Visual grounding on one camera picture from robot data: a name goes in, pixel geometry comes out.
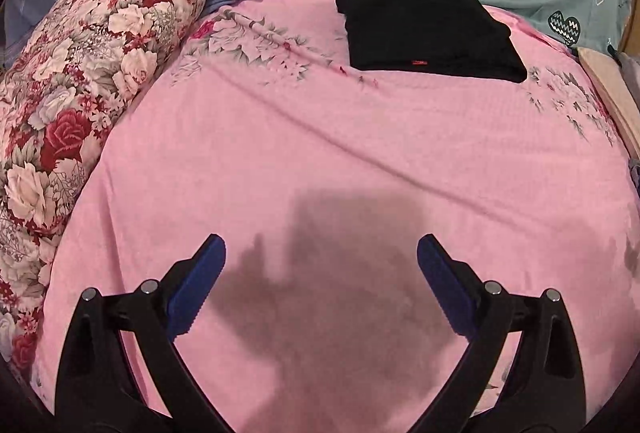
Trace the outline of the black pants with yellow badge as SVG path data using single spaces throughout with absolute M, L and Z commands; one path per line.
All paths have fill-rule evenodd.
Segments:
M 345 18 L 349 64 L 522 83 L 525 64 L 510 28 L 479 0 L 335 0 Z

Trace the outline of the red white floral quilt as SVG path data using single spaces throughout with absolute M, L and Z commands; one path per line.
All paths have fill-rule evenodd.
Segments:
M 57 0 L 2 78 L 1 357 L 22 375 L 79 193 L 205 1 Z

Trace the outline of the pink floral bed sheet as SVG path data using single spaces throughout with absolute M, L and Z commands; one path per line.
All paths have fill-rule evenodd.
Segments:
M 211 234 L 227 262 L 177 340 L 239 432 L 405 432 L 465 349 L 425 282 L 433 234 L 514 293 L 558 289 L 595 413 L 639 349 L 638 198 L 588 74 L 496 10 L 524 83 L 348 66 L 334 0 L 210 16 L 119 120 L 53 262 L 32 387 L 54 398 L 80 292 L 136 289 Z

